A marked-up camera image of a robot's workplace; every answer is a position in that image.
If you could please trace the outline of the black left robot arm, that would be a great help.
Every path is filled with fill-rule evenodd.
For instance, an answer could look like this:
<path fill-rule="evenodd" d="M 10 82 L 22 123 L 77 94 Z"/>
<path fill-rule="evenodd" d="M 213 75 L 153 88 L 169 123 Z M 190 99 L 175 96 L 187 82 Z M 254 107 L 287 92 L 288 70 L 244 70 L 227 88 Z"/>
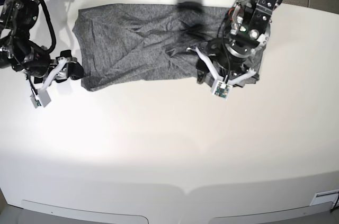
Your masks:
<path fill-rule="evenodd" d="M 197 82 L 213 78 L 214 94 L 225 92 L 225 85 L 243 87 L 256 83 L 262 55 L 271 35 L 272 14 L 283 0 L 237 0 L 225 15 L 216 38 L 193 49 Z"/>

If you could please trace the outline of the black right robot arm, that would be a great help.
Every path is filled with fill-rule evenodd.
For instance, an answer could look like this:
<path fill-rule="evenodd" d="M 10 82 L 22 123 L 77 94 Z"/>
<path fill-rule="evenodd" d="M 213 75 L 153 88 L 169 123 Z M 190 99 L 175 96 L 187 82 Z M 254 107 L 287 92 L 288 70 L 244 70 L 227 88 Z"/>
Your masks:
<path fill-rule="evenodd" d="M 51 37 L 50 47 L 39 46 L 30 40 L 30 30 L 42 11 Z M 56 34 L 44 0 L 4 0 L 1 10 L 1 30 L 9 33 L 1 37 L 1 68 L 11 67 L 25 74 L 34 92 L 35 84 L 52 81 L 62 83 L 67 79 L 79 80 L 84 77 L 84 68 L 64 50 L 55 59 L 51 53 L 56 47 Z"/>

